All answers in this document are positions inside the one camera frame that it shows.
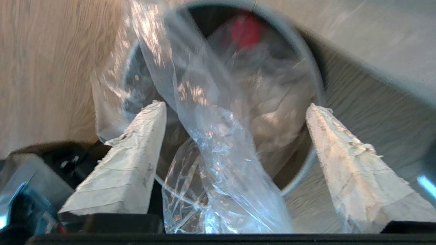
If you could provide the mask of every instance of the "blue light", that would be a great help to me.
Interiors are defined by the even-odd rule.
[[[427,179],[424,175],[421,175],[417,178],[418,183],[428,192],[433,198],[436,199],[436,186]]]
[[[3,229],[6,226],[7,215],[0,216],[0,229]]]

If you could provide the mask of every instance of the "red cap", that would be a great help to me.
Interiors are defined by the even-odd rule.
[[[252,48],[262,38],[262,24],[255,16],[241,15],[232,25],[231,37],[239,49]]]

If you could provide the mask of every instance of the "round container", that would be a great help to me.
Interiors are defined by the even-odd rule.
[[[193,20],[205,37],[212,34],[222,24],[239,14],[241,11],[254,13],[258,18],[262,19],[283,37],[286,43],[289,44],[289,49],[294,52],[293,55],[295,55],[298,60],[305,61],[309,72],[309,79],[307,82],[312,83],[316,90],[313,102],[317,105],[323,105],[324,91],[322,89],[322,79],[317,64],[303,38],[285,18],[282,18],[276,12],[273,12],[266,7],[255,7],[253,1],[247,0],[193,1],[181,5],[178,8],[187,9],[190,12]],[[135,59],[143,59],[142,53],[139,49],[134,56]],[[293,144],[295,150],[293,151],[293,155],[289,162],[273,178],[274,183],[281,189],[283,196],[288,194],[300,183],[309,171],[316,156],[306,126],[303,127],[300,135]],[[166,149],[163,150],[165,154],[161,154],[160,156],[156,180],[162,185],[176,151],[177,147],[174,147],[174,149]]]

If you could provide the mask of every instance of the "clear plastic bag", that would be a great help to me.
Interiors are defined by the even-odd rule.
[[[259,159],[274,177],[292,156],[291,143],[315,96],[307,65],[283,37],[250,13],[229,20],[208,41],[242,88]]]
[[[153,82],[191,136],[163,186],[167,233],[291,233],[280,190],[259,162],[240,86],[183,10],[134,1]]]
[[[124,1],[124,14],[110,57],[102,70],[91,76],[96,134],[102,142],[119,137],[143,107],[164,99],[157,92],[145,63],[131,13],[136,3]],[[189,135],[177,114],[167,108],[167,126],[157,176],[165,178],[169,163]]]

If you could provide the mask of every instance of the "wood grain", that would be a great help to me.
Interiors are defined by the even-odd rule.
[[[96,140],[89,74],[109,54],[118,0],[0,1],[0,158]]]

